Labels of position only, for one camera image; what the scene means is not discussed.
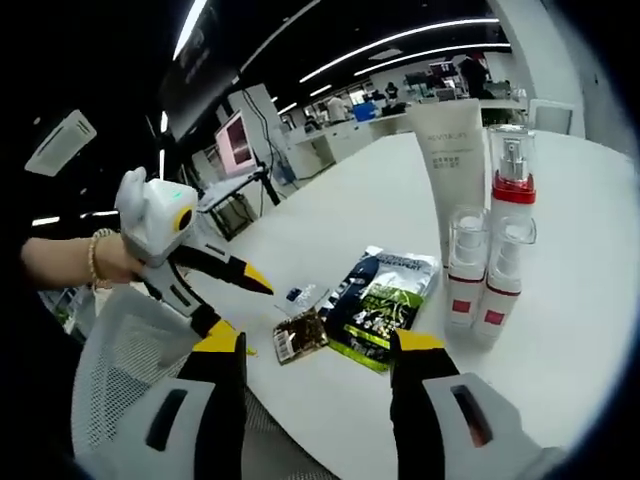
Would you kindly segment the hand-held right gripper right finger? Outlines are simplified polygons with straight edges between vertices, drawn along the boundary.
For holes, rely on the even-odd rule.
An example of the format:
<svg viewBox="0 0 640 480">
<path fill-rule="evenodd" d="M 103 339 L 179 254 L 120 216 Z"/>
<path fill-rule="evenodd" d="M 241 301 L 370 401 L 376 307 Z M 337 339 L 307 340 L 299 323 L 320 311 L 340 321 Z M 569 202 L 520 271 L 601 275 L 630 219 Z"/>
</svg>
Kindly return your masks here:
<svg viewBox="0 0 640 480">
<path fill-rule="evenodd" d="M 390 417 L 401 479 L 542 479 L 551 450 L 524 431 L 518 409 L 438 338 L 396 330 Z"/>
</svg>

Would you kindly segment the person's left hand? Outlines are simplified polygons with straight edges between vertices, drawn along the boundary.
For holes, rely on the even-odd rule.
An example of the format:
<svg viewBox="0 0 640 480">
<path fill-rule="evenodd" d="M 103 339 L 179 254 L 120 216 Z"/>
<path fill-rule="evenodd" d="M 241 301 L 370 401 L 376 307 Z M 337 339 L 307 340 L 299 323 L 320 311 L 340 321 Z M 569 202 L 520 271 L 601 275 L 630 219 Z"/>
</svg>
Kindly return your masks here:
<svg viewBox="0 0 640 480">
<path fill-rule="evenodd" d="M 120 234 L 111 234 L 100 241 L 100 265 L 104 278 L 114 283 L 141 280 L 144 265 L 130 255 Z"/>
</svg>

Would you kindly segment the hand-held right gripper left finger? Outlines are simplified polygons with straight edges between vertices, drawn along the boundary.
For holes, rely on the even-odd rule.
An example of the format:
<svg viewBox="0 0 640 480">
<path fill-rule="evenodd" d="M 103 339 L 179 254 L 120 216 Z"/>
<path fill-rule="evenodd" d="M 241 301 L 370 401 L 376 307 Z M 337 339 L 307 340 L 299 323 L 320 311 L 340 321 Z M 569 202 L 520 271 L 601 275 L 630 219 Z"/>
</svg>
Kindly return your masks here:
<svg viewBox="0 0 640 480">
<path fill-rule="evenodd" d="M 74 384 L 74 454 L 92 479 L 238 479 L 246 338 L 178 343 L 168 332 L 93 333 Z"/>
</svg>

